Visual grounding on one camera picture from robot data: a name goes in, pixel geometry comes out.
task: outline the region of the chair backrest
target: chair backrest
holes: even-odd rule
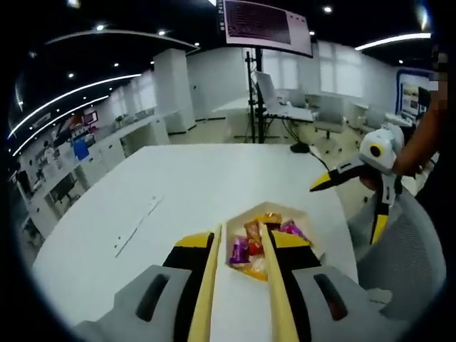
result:
[[[72,174],[64,177],[52,190],[51,197],[54,202],[61,202],[62,199],[74,188],[76,181]]]
[[[343,123],[343,99],[333,96],[321,96],[318,109],[318,121],[325,123]]]
[[[377,130],[385,122],[386,122],[385,111],[379,110],[372,106],[369,106],[369,109],[367,109],[367,111],[366,111],[366,125]]]
[[[299,89],[289,91],[289,101],[293,107],[307,108],[306,93]]]
[[[276,108],[279,106],[279,96],[272,83],[271,76],[268,73],[260,73],[259,71],[256,71],[255,74],[266,108]]]
[[[445,260],[434,225],[417,200],[404,189],[394,205],[400,206],[398,218],[358,262],[359,284],[393,293],[381,310],[386,317],[414,321],[441,290]]]

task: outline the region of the led strip light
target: led strip light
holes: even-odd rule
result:
[[[57,98],[54,98],[53,100],[45,103],[44,105],[42,105],[40,108],[37,108],[35,109],[33,112],[31,112],[30,114],[28,114],[24,119],[22,119],[22,121],[20,123],[18,123],[16,125],[16,127],[13,128],[13,130],[9,133],[8,135],[8,139],[24,124],[26,123],[28,120],[30,120],[35,114],[37,114],[37,112],[43,110],[44,108],[48,107],[49,105],[55,103],[56,101],[58,100],[61,100],[62,98],[65,98],[66,96],[68,95],[71,95],[71,94],[74,94],[74,93],[77,93],[78,91],[80,90],[84,90],[84,89],[87,89],[87,88],[90,88],[90,87],[94,87],[94,86],[98,86],[99,84],[103,84],[103,83],[107,83],[107,82],[112,82],[112,81],[118,81],[118,80],[123,80],[125,78],[133,78],[133,77],[138,77],[138,76],[141,76],[140,73],[136,73],[135,75],[126,75],[126,76],[121,76],[121,77],[114,77],[114,78],[109,78],[107,80],[103,80],[103,81],[99,81],[99,82],[95,82],[95,83],[91,83],[91,84],[88,84],[88,85],[85,85],[83,87],[80,87],[80,88],[77,88],[77,89],[74,89],[72,91],[68,91],[67,93],[63,94],[63,95],[60,95],[58,96]]]
[[[101,100],[104,100],[106,98],[108,98],[109,95],[107,96],[103,96],[102,98],[96,98],[95,100],[92,100],[90,102],[87,102],[87,103],[84,103],[83,105],[79,105],[78,107],[76,108],[73,108],[72,110],[69,110],[68,112],[58,116],[57,118],[53,119],[52,121],[49,121],[48,123],[46,123],[43,127],[41,127],[39,130],[37,130],[34,134],[32,134],[30,136],[29,139],[27,139],[21,146],[19,146],[19,148],[16,150],[16,152],[13,153],[13,157],[15,157],[23,148],[25,145],[27,145],[27,143],[32,140],[34,137],[36,137],[36,135],[38,135],[38,133],[40,133],[42,130],[44,130],[45,128],[49,127],[50,125],[52,125],[53,123],[55,123],[57,120],[60,120],[61,118],[63,118],[65,115],[68,115],[72,112],[74,112],[75,110],[78,110],[78,109],[81,109],[82,107],[86,107],[87,105],[90,105],[94,102],[98,102],[98,101],[101,101]]]
[[[374,46],[383,45],[392,43],[395,41],[408,41],[410,39],[429,39],[430,33],[411,33],[411,34],[403,34],[402,36],[390,37],[386,39],[381,39],[379,41],[373,41],[372,43],[367,43],[355,48],[357,51],[364,50],[366,48],[372,48]]]

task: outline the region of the window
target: window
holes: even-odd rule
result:
[[[319,42],[321,91],[363,97],[361,53],[346,46]]]
[[[275,89],[298,89],[298,56],[291,53],[263,50],[263,70],[271,75]]]

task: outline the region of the cable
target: cable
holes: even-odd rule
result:
[[[286,131],[288,132],[288,134],[290,134],[290,136],[291,136],[293,139],[295,139],[295,141],[296,141],[297,143],[301,143],[301,141],[299,140],[299,137],[298,137],[294,132],[292,132],[292,131],[290,130],[289,127],[287,127],[287,126],[285,125],[284,119],[282,119],[282,125],[285,127],[285,129],[286,129]]]
[[[288,127],[285,125],[284,119],[282,119],[282,124],[284,125],[286,131],[290,134],[290,136],[291,136],[293,139],[295,139],[298,143],[304,144],[304,142],[302,142],[302,141],[299,139],[299,137],[296,135],[296,133],[292,132],[292,131],[291,131],[291,128],[288,128]],[[310,147],[309,147],[309,153],[310,153],[311,155],[313,155],[316,159],[318,159],[318,160],[321,162],[321,164],[323,164],[323,166],[326,168],[326,170],[327,170],[328,172],[330,171],[328,165],[327,165],[321,158],[319,158],[315,153],[313,153],[312,150],[310,149]]]
[[[330,171],[328,165],[321,158],[318,158],[318,156],[315,153],[313,153],[312,150],[310,150],[309,153],[313,155],[316,159],[320,160],[321,164],[323,164],[323,166],[326,168],[326,170],[328,170],[328,172]]]
[[[274,119],[271,119],[268,123],[265,123],[264,124],[264,129],[263,129],[263,132],[264,132],[264,137],[266,138],[268,136],[268,131],[269,131],[269,128],[271,127],[271,124],[272,124],[272,121]]]

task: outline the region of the table surface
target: table surface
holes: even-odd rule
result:
[[[33,273],[64,322],[94,321],[112,309],[116,292],[150,265],[161,265],[175,242],[269,201],[307,211],[325,264],[357,281],[335,190],[309,192],[325,171],[316,158],[293,154],[286,145],[144,147],[66,212],[41,248]],[[116,239],[144,215],[152,196],[163,199],[115,258]],[[222,240],[211,341],[270,341],[267,283],[230,269],[225,254]]]
[[[232,109],[245,109],[249,107],[249,97],[245,98],[238,98],[231,102],[225,103],[221,105],[217,109],[214,109],[213,112],[217,112],[219,110],[232,110]]]
[[[143,126],[149,125],[153,120],[159,118],[159,115],[151,115],[148,116],[144,119],[138,120],[134,123],[131,123],[124,128],[121,128],[117,131],[115,131],[113,134],[108,135],[107,137],[104,137],[100,141],[96,142],[94,145],[89,147],[89,152],[94,153],[95,151],[99,151],[99,149],[102,146],[109,145],[112,143],[114,140],[121,139],[124,136],[130,134],[131,132],[137,130],[138,128],[141,128]],[[42,182],[42,185],[40,188],[38,188],[33,194],[33,197],[31,198],[31,201],[39,201],[42,200],[47,194],[57,186],[57,184],[66,176],[68,176],[72,171],[74,171],[79,165],[81,165],[81,161],[79,161],[76,157],[74,160],[68,161],[68,160],[61,160],[63,167],[61,169],[57,168],[57,161],[54,160],[52,165],[49,165],[49,167],[54,167],[55,168],[55,175],[49,180],[45,180]]]

